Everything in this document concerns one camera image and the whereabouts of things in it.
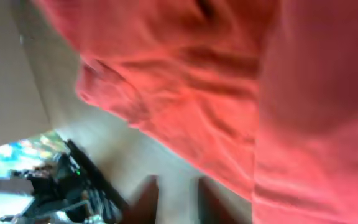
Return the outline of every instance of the black object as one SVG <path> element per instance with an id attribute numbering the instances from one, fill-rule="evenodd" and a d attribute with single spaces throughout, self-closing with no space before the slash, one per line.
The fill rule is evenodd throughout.
<path id="1" fill-rule="evenodd" d="M 115 223 L 129 207 L 127 202 L 72 141 L 66 146 L 70 153 L 58 157 L 56 172 L 47 176 L 42 169 L 27 170 L 25 175 L 14 172 L 13 176 L 29 179 L 34 188 L 34 201 L 22 215 L 33 222 L 64 211 L 71 221 L 84 222 L 98 213 L 106 223 Z"/>

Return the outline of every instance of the red shirt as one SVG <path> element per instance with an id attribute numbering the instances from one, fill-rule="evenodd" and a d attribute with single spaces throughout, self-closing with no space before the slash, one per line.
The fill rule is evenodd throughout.
<path id="1" fill-rule="evenodd" d="M 79 96 L 252 201 L 358 223 L 358 1 L 38 0 Z"/>

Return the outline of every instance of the red fabric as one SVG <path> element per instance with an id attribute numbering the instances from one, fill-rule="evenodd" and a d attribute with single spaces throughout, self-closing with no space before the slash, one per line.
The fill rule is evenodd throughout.
<path id="1" fill-rule="evenodd" d="M 79 96 L 252 201 L 358 223 L 358 1 L 38 0 Z"/>

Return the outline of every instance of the floor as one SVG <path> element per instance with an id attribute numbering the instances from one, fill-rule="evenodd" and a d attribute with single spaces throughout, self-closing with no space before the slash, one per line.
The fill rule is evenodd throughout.
<path id="1" fill-rule="evenodd" d="M 73 89 L 77 54 L 30 1 L 14 0 L 12 9 L 48 118 L 61 137 L 82 147 L 129 201 L 145 177 L 159 175 L 158 223 L 197 223 L 192 189 L 202 173 L 125 121 L 80 101 Z M 234 213 L 251 223 L 250 203 L 216 185 Z"/>

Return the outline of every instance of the white wall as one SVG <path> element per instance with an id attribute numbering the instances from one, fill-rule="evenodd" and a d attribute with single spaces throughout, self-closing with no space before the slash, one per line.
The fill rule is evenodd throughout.
<path id="1" fill-rule="evenodd" d="M 0 217 L 23 212 L 31 203 L 32 184 L 25 179 L 0 180 Z"/>
<path id="2" fill-rule="evenodd" d="M 9 0 L 0 0 L 0 145 L 51 129 Z"/>

